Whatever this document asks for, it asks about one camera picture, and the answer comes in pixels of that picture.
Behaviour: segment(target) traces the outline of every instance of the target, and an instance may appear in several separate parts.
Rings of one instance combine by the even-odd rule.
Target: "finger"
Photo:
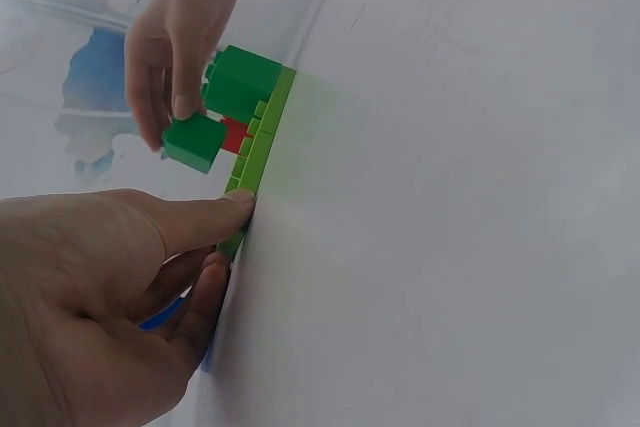
[[[193,287],[187,312],[168,339],[190,373],[202,362],[215,332],[228,280],[228,261],[206,267]]]
[[[140,129],[140,136],[153,150],[162,147],[153,101],[151,99],[151,79],[149,67],[137,60],[130,51],[127,37],[127,55],[125,56],[125,95],[131,107],[133,117]]]
[[[181,22],[169,32],[173,47],[173,113],[184,120],[200,110],[205,28]]]
[[[103,192],[143,214],[155,227],[165,259],[202,249],[231,237],[253,212],[253,193],[239,189],[218,200],[168,202],[135,190]]]
[[[156,125],[160,134],[169,128],[169,110],[164,96],[164,72],[158,67],[149,69],[151,101],[153,103],[153,113],[156,118]]]
[[[214,264],[223,264],[229,266],[229,257],[227,257],[224,252],[214,252],[207,256],[207,258],[203,261],[203,265],[208,267]],[[178,307],[178,309],[167,319],[167,321],[161,325],[160,327],[153,330],[153,333],[168,339],[178,328],[178,326],[182,323],[184,316],[189,311],[189,304],[191,303],[191,298],[193,297],[193,292],[195,289],[191,289],[187,296],[185,297],[182,304]]]
[[[167,114],[169,115],[169,117],[173,117],[173,69],[165,69],[163,80],[164,105],[167,108]]]
[[[187,252],[164,264],[147,290],[127,306],[127,318],[140,324],[169,307],[194,284],[212,251],[213,247]]]

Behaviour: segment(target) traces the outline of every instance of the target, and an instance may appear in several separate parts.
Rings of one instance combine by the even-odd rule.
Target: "white surface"
[[[327,0],[195,425],[638,425],[638,7]]]

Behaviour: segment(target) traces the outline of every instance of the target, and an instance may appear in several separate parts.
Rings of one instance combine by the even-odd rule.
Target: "wrist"
[[[0,286],[0,323],[3,330],[0,349],[0,413],[3,421],[16,427],[68,425],[38,360],[28,321],[6,285]]]

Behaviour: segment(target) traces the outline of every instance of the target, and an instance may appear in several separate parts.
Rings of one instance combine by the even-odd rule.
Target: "dark green lego brick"
[[[260,130],[260,119],[256,119],[255,117],[253,119],[251,119],[251,122],[249,122],[249,128],[247,129],[247,133],[249,135],[256,135],[258,133],[258,130]]]
[[[255,136],[242,177],[240,177],[239,187],[241,189],[249,189],[253,193],[258,192],[260,180],[271,151],[271,144],[273,144],[272,135],[261,131]]]
[[[248,124],[257,103],[271,97],[281,72],[278,62],[229,46],[208,76],[204,104],[214,112]]]
[[[218,250],[227,254],[227,257],[229,257],[229,260],[233,260],[243,240],[244,240],[244,233],[238,232],[229,240],[226,240],[220,245],[218,245]]]
[[[235,177],[229,177],[229,182],[227,182],[227,188],[224,189],[224,193],[231,192],[232,190],[236,190],[240,185],[240,179],[236,179]]]
[[[246,157],[247,155],[249,155],[249,152],[251,152],[252,144],[253,144],[253,139],[251,139],[250,137],[245,137],[244,140],[242,141],[242,144],[240,144],[240,155],[242,155],[243,157]]]
[[[271,94],[271,99],[267,104],[267,110],[262,118],[262,125],[260,125],[260,130],[262,132],[275,135],[295,78],[295,70],[290,69],[289,67],[282,68],[282,74],[278,79],[278,83],[276,84],[273,94]]]
[[[278,82],[282,64],[233,45],[216,62],[213,76],[223,76],[251,86],[260,92],[260,100],[269,100]]]
[[[174,120],[164,133],[167,156],[202,173],[208,173],[218,155],[227,127],[201,114]]]
[[[238,156],[235,165],[233,166],[233,170],[231,171],[231,176],[236,178],[242,177],[242,172],[244,172],[244,168],[247,165],[246,157]]]
[[[204,106],[224,117],[248,124],[253,118],[259,100],[261,99],[257,90],[233,79],[218,77],[214,70],[204,98]]]
[[[258,102],[258,106],[256,107],[256,111],[254,112],[254,116],[258,119],[261,119],[262,117],[264,117],[264,113],[267,110],[267,103],[260,101]]]

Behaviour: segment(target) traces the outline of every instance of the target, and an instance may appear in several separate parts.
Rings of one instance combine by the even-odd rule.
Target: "child's hand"
[[[126,94],[142,138],[157,150],[171,115],[202,109],[202,72],[236,0],[152,0],[127,35]]]
[[[7,425],[137,426],[182,397],[213,334],[229,262],[213,246],[253,196],[136,191],[0,202],[0,394]],[[189,286],[168,323],[138,324]]]

